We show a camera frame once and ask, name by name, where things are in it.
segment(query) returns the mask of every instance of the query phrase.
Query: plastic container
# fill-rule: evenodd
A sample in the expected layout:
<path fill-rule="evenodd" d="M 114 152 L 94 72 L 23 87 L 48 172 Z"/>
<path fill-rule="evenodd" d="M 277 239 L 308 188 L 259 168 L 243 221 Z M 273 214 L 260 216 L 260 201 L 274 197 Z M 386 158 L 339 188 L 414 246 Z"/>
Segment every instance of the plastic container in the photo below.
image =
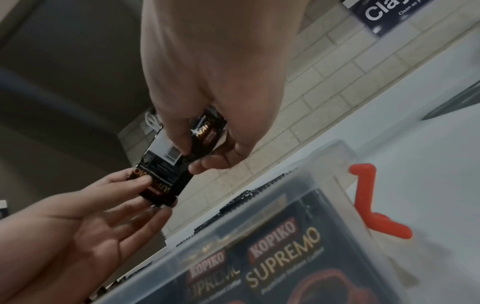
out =
<path fill-rule="evenodd" d="M 95 303 L 406 303 L 345 194 L 354 163 L 318 149 Z"/>

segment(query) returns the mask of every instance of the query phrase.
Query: white cable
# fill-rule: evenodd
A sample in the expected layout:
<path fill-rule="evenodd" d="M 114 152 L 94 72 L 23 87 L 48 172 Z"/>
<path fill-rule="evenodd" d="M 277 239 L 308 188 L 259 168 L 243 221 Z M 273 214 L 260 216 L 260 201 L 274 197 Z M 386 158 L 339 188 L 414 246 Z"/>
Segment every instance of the white cable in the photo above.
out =
<path fill-rule="evenodd" d="M 160 131 L 160 129 L 162 128 L 157 116 L 153 115 L 150 112 L 145 112 L 145 123 L 155 132 Z"/>

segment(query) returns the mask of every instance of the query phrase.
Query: dark blue sign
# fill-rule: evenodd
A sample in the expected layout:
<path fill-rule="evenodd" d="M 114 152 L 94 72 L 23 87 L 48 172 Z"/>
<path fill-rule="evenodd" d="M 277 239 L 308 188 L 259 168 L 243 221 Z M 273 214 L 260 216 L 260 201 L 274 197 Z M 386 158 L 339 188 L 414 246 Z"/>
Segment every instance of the dark blue sign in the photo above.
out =
<path fill-rule="evenodd" d="M 375 34 L 381 37 L 431 1 L 342 0 L 342 3 Z"/>

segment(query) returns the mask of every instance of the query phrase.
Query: hand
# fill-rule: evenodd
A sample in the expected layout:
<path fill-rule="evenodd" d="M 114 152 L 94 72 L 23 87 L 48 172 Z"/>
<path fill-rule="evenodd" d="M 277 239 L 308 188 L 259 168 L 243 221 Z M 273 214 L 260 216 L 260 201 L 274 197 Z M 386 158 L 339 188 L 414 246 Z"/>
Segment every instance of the hand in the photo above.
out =
<path fill-rule="evenodd" d="M 144 1 L 143 71 L 166 134 L 188 154 L 190 119 L 211 104 L 228 121 L 225 143 L 192 163 L 191 173 L 235 166 L 270 129 L 307 3 Z"/>
<path fill-rule="evenodd" d="M 138 197 L 152 179 L 131 171 L 0 221 L 0 303 L 82 303 L 160 232 L 172 210 Z"/>

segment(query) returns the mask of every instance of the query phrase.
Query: orange plastic clip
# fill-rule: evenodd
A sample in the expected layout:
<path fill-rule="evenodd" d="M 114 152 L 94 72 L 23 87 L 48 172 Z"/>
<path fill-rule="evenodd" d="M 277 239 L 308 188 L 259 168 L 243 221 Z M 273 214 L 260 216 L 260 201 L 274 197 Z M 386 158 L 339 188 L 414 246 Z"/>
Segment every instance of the orange plastic clip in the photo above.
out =
<path fill-rule="evenodd" d="M 350 167 L 350 173 L 358 176 L 356 187 L 355 209 L 365 225 L 375 231 L 393 235 L 403 239 L 413 237 L 412 230 L 405 225 L 390 220 L 386 215 L 372 212 L 375 175 L 377 169 L 372 164 L 356 164 Z"/>

